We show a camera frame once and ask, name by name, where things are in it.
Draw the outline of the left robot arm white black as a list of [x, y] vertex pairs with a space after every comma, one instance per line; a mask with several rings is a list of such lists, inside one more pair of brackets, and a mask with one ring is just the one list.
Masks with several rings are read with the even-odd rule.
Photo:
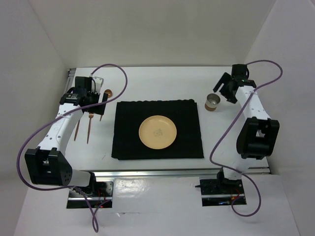
[[85, 112], [103, 115], [108, 98], [100, 98], [103, 78], [75, 77], [71, 87], [60, 99], [59, 120], [50, 127], [37, 148], [28, 149], [25, 161], [33, 184], [76, 186], [86, 196], [97, 192], [95, 175], [74, 170], [66, 160], [65, 151], [73, 130]]

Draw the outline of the copper spoon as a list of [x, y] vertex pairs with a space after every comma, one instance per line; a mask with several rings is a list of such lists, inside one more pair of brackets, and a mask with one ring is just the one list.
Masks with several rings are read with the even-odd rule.
[[[106, 89], [106, 90], [104, 91], [104, 93], [103, 93], [102, 102], [107, 101], [109, 98], [112, 97], [112, 95], [113, 95], [112, 91], [111, 91], [110, 89]], [[101, 106], [101, 114], [100, 114], [100, 119], [99, 119], [99, 121], [102, 120], [102, 117], [103, 117], [104, 112], [105, 112], [105, 107], [106, 107], [105, 104], [103, 104], [103, 105]]]

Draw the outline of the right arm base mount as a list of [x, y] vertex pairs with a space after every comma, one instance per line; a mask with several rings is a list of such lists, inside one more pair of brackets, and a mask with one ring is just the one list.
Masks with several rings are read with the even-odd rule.
[[203, 207], [229, 206], [235, 200], [235, 205], [246, 205], [243, 183], [238, 180], [236, 184], [219, 184], [217, 179], [200, 179], [195, 188], [200, 190]]

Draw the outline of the yellow plate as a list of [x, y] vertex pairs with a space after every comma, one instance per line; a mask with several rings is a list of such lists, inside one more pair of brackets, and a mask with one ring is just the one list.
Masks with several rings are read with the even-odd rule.
[[177, 137], [175, 123], [165, 116], [146, 118], [138, 131], [141, 142], [151, 149], [164, 149], [173, 144]]

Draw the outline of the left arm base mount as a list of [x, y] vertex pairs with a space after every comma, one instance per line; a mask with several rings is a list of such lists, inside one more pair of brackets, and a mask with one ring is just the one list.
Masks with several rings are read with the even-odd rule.
[[[86, 194], [92, 208], [111, 208], [113, 202], [114, 181], [106, 180], [97, 182], [95, 190]], [[70, 190], [67, 198], [67, 209], [88, 208], [85, 198], [76, 190]]]

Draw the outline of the metal cup copper base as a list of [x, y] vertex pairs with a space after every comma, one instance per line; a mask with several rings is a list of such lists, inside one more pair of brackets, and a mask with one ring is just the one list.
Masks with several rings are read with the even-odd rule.
[[215, 93], [208, 94], [205, 101], [205, 109], [211, 112], [215, 111], [220, 101], [221, 99], [217, 94]]

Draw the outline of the black cloth placemat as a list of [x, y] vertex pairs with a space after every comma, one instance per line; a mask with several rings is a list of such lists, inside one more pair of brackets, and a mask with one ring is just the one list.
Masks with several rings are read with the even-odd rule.
[[[164, 149], [149, 148], [139, 138], [141, 123], [155, 115], [171, 119], [177, 128], [175, 141]], [[192, 99], [118, 102], [112, 157], [118, 160], [202, 159], [197, 103]]]

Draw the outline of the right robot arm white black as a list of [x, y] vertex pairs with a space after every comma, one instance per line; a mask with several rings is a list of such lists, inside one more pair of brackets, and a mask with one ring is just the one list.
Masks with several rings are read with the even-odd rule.
[[271, 119], [264, 110], [254, 91], [256, 84], [249, 77], [245, 64], [234, 64], [231, 74], [224, 73], [214, 87], [214, 92], [219, 91], [228, 102], [239, 102], [245, 117], [236, 141], [237, 154], [229, 165], [231, 169], [222, 167], [215, 180], [215, 188], [221, 193], [238, 186], [241, 173], [246, 172], [255, 161], [272, 154], [280, 128], [280, 123]]

